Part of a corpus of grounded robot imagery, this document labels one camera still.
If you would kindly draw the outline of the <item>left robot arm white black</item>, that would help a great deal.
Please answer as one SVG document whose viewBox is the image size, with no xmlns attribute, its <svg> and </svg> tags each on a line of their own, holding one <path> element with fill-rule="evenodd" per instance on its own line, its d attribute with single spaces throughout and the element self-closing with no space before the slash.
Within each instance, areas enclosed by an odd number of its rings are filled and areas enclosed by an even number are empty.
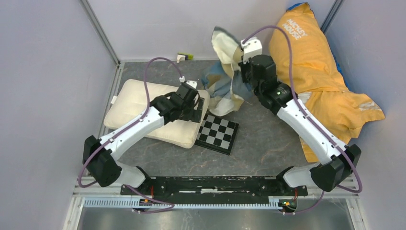
<svg viewBox="0 0 406 230">
<path fill-rule="evenodd" d="M 204 99 L 199 97 L 197 82 L 183 82 L 175 92 L 157 96 L 133 120 L 100 138 L 85 140 L 83 165 L 101 187 L 113 183 L 127 184 L 138 195 L 150 190 L 146 173 L 120 163 L 121 156 L 147 134 L 176 120 L 201 121 Z"/>
</svg>

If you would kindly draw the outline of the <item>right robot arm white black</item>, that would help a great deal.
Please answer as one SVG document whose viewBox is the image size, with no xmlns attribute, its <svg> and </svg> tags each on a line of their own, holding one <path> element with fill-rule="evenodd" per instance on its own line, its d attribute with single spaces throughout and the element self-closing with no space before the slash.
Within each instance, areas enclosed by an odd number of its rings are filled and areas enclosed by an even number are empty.
<svg viewBox="0 0 406 230">
<path fill-rule="evenodd" d="M 329 132 L 305 107 L 293 88 L 277 79 L 276 65 L 267 55 L 256 55 L 239 64 L 242 80 L 259 102 L 287 123 L 316 155 L 318 162 L 289 167 L 279 174 L 277 191 L 290 195 L 299 186 L 317 186 L 330 192 L 353 173 L 361 150 L 347 146 Z"/>
</svg>

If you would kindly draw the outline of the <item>blue beige checkered pillowcase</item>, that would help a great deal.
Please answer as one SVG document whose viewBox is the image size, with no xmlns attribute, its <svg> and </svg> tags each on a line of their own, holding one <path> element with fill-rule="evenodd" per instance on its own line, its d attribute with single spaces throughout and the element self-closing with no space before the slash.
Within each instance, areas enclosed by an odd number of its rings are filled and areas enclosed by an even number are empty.
<svg viewBox="0 0 406 230">
<path fill-rule="evenodd" d="M 239 64 L 244 52 L 240 40 L 226 29 L 215 26 L 211 43 L 218 61 L 203 72 L 201 82 L 210 95 L 209 112 L 225 116 L 238 111 L 252 97 L 252 87 L 242 80 Z"/>
</svg>

